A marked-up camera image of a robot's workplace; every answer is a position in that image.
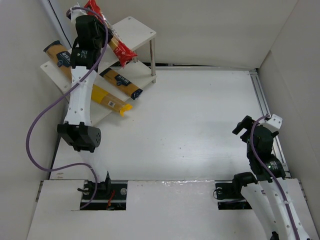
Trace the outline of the blue spaghetti bag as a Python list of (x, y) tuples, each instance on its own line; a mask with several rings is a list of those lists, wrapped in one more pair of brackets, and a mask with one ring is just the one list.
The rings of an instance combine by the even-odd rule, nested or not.
[(141, 88), (110, 67), (99, 75), (133, 100), (137, 99), (143, 92)]
[(71, 54), (67, 48), (61, 44), (59, 40), (56, 40), (43, 49), (52, 62), (59, 68), (59, 70), (66, 76), (71, 82)]

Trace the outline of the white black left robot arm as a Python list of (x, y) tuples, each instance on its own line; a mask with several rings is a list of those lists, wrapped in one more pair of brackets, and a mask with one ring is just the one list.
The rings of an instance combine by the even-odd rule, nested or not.
[(93, 153), (101, 142), (101, 130), (93, 127), (90, 106), (93, 85), (98, 74), (101, 49), (105, 46), (103, 24), (92, 15), (75, 18), (77, 38), (70, 56), (71, 88), (63, 124), (57, 132), (77, 152)]

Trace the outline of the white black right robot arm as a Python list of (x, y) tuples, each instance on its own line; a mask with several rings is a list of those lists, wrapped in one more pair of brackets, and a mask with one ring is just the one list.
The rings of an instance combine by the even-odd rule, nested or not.
[(232, 184), (250, 204), (268, 240), (308, 240), (289, 195), (284, 167), (272, 153), (282, 118), (273, 114), (257, 120), (245, 116), (232, 131), (246, 143), (251, 172), (234, 175)]

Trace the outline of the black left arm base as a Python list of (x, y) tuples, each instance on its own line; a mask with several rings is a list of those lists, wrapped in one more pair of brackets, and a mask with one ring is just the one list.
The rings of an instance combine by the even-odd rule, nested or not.
[(99, 186), (89, 203), (94, 184), (86, 181), (84, 186), (77, 189), (81, 192), (80, 210), (82, 211), (125, 211), (127, 205), (128, 182), (112, 180), (106, 191)]

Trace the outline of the yellow spaghetti bag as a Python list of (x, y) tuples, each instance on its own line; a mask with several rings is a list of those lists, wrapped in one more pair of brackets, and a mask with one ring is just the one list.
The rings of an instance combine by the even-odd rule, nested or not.
[(122, 117), (125, 115), (125, 112), (130, 111), (133, 108), (131, 104), (122, 101), (95, 84), (92, 87), (91, 99), (97, 104), (120, 114)]

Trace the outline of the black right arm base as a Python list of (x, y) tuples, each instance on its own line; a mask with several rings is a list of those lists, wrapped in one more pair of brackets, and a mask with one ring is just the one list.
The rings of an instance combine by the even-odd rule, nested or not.
[(231, 180), (218, 180), (212, 193), (218, 210), (251, 210), (250, 203), (236, 190)]

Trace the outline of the red spaghetti bag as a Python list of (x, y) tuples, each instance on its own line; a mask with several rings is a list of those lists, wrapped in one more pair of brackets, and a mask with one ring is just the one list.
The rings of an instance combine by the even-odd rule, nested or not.
[(106, 23), (108, 27), (108, 33), (109, 33), (108, 45), (110, 46), (110, 48), (112, 49), (116, 57), (118, 58), (120, 65), (124, 68), (127, 63), (131, 62), (138, 55), (123, 43), (120, 36), (115, 31), (113, 25), (105, 17), (105, 15), (101, 11), (100, 7), (98, 6), (95, 0), (89, 0), (84, 5), (84, 7), (86, 9), (90, 9), (96, 12), (101, 18), (103, 18), (103, 21)]

